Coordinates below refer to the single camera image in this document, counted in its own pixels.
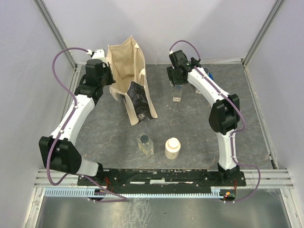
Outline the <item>clear bottle black label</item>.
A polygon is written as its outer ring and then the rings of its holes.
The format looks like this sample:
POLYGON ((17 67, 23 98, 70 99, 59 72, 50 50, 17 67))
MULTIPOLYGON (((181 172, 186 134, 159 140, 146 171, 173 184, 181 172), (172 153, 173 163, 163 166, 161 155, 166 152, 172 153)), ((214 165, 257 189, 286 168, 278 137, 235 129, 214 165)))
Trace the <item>clear bottle black label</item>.
POLYGON ((183 85, 176 85, 173 87, 173 96, 172 96, 173 102, 181 101, 182 90, 183 90, 183 85))

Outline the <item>cream canvas tote bag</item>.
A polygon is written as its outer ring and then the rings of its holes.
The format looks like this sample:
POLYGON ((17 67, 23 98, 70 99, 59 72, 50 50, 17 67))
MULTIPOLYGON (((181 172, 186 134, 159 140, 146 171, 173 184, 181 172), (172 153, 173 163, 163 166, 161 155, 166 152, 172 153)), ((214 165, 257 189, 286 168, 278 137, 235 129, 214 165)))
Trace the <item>cream canvas tote bag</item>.
POLYGON ((150 98, 144 54, 136 40, 130 36, 120 45, 109 46, 106 59, 116 81, 109 91, 115 100, 123 99, 131 125, 144 118, 157 118, 150 98))

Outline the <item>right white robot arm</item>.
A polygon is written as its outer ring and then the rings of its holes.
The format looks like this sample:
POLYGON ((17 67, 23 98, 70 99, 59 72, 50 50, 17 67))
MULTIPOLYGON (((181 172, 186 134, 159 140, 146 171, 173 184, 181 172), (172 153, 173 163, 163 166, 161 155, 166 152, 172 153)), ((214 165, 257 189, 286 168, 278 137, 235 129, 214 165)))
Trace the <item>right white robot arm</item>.
POLYGON ((181 53, 169 55, 172 66, 167 68, 168 78, 173 86, 193 85, 207 99, 211 106, 209 125, 216 133, 219 147, 217 179, 227 186, 239 172, 235 157, 235 130, 240 120, 239 97, 221 89, 205 72, 195 58, 191 61, 181 53))

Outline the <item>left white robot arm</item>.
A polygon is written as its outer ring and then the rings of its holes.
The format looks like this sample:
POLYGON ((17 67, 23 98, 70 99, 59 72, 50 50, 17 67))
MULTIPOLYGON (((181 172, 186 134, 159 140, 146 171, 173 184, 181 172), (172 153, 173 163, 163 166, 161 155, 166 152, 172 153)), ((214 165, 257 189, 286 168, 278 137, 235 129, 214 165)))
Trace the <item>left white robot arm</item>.
POLYGON ((47 170, 86 175, 91 183, 101 185, 105 174, 99 171, 100 165, 84 159, 75 143, 84 121, 103 95, 103 88, 115 80, 105 57, 88 60, 85 67, 65 117, 52 134, 41 137, 38 144, 47 170))

